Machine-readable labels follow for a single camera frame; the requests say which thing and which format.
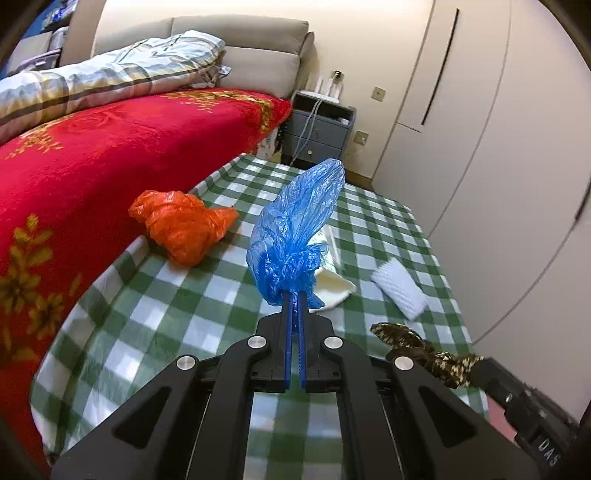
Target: white cable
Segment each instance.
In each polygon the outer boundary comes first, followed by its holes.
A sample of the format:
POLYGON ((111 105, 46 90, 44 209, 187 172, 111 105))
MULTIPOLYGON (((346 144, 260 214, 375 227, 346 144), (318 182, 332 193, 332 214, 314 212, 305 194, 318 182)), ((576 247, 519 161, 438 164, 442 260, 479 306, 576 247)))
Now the white cable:
POLYGON ((314 128, 314 123, 316 122, 316 115, 318 113, 318 109, 321 104, 322 104, 322 98, 319 98, 318 100, 316 100, 316 103, 312 107, 312 111, 308 115, 308 118, 306 119, 306 123, 304 124, 304 128, 302 129, 301 134, 298 137, 297 143, 295 144, 294 155, 291 158, 290 166, 293 165, 293 162, 295 162, 296 158, 300 155, 302 150, 305 149, 306 145, 310 141, 310 138, 312 137, 312 129, 314 128), (308 122, 310 122, 310 118, 312 118, 312 117, 313 117, 313 120, 312 120, 312 124, 310 125, 310 133, 308 134, 308 138, 306 138, 305 143, 301 146, 301 148, 299 148, 300 142, 301 142, 302 138, 304 137, 304 134, 306 133, 306 128, 308 127, 308 122))
POLYGON ((301 153, 301 151, 304 149, 304 147, 307 145, 307 143, 309 142, 309 139, 306 141, 306 143, 304 143, 304 146, 302 148, 299 149, 300 147, 300 142, 302 140, 302 137, 304 137, 304 134, 306 133, 306 128, 308 127, 308 122, 310 122, 310 118, 312 118, 312 116, 314 115, 314 112, 317 111, 318 107, 320 106, 320 103, 322 102, 322 99, 319 98, 318 100, 316 100, 316 103, 314 104, 314 106, 312 107, 312 111, 310 112, 310 114, 308 115, 308 118, 306 118, 306 123, 304 124, 304 128, 301 131, 300 136, 297 139, 297 143, 295 144, 295 149, 294 149, 294 155, 291 158, 291 162, 290 162, 290 166, 293 165, 293 162, 295 162, 297 156, 301 153))

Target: floral pattern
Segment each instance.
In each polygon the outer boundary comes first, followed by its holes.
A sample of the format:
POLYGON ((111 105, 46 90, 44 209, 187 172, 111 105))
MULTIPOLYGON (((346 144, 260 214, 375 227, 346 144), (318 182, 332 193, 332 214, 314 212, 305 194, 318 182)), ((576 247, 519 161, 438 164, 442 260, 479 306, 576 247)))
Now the floral pattern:
POLYGON ((264 98, 254 97, 241 92, 225 90, 223 92, 212 92, 211 90, 181 90, 163 94, 165 98, 185 98, 186 105, 199 105, 204 110, 212 111, 212 106, 220 99, 244 100, 253 102, 261 108, 261 132, 266 132, 271 127, 273 118, 273 102, 264 98))
MULTIPOLYGON (((51 261, 53 250, 46 245, 52 232, 38 227, 39 218, 31 214, 24 227, 14 229, 14 244, 8 251, 10 263, 6 274, 0 276, 0 369, 11 362, 38 361, 32 342, 55 335, 63 320, 64 295, 50 293, 44 297, 39 292, 41 275, 35 270, 51 261), (27 331, 15 338, 13 327, 22 322, 25 311, 27 331)), ((81 282, 82 274, 78 274, 70 285, 70 297, 81 282)))
POLYGON ((70 118, 73 113, 70 115, 65 115, 60 118, 56 118, 50 122, 47 122, 43 125, 39 125, 39 127, 35 127, 21 135, 18 136, 19 139, 22 139, 23 142, 21 146, 15 149, 14 151, 10 152, 4 160, 9 160, 10 158, 14 158, 17 155, 24 153, 27 148, 37 147, 41 153, 47 153, 50 150, 61 150, 62 147, 59 142, 55 141, 53 136, 49 134, 47 131, 50 127, 54 125, 62 123, 67 118, 70 118))

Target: red blanket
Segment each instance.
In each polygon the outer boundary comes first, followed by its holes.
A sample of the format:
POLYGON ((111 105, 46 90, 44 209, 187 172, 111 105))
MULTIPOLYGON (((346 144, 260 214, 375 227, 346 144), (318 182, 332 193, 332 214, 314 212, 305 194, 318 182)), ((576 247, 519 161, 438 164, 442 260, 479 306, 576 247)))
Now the red blanket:
POLYGON ((143 227, 146 189, 187 191, 290 112, 259 93, 183 90, 48 122, 0 147, 0 414, 44 464, 30 382, 76 300, 143 227))

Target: wardrobe door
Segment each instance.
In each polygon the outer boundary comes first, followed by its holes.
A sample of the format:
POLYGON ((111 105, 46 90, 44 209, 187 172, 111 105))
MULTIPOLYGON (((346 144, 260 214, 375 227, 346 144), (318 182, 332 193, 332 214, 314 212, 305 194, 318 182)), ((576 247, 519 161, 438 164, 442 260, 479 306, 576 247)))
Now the wardrobe door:
POLYGON ((491 110, 509 31, 509 0, 437 0, 398 123, 373 179, 430 233, 491 110))
POLYGON ((430 236, 473 340, 519 302, 567 236, 591 175, 590 131, 589 68, 542 3, 513 0, 491 118, 430 236))
POLYGON ((475 346, 578 419, 591 400, 591 211, 587 217, 528 296, 475 346))

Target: nightstand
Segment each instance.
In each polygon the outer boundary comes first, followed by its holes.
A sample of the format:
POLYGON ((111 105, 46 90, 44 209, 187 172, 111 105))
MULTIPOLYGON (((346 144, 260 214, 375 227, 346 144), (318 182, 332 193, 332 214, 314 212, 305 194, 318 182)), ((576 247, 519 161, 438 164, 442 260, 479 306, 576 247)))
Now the nightstand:
MULTIPOLYGON (((285 137, 283 139, 282 163, 290 163, 296 153, 298 137, 301 135, 306 119, 310 116, 317 98, 302 95, 299 90, 293 95, 293 110, 287 121, 285 137)), ((299 160, 310 163, 320 163, 327 158, 341 158, 347 139, 353 130, 356 110, 338 103, 322 100, 316 114, 316 121, 312 119, 306 126, 306 131, 300 142, 301 152, 299 160)))

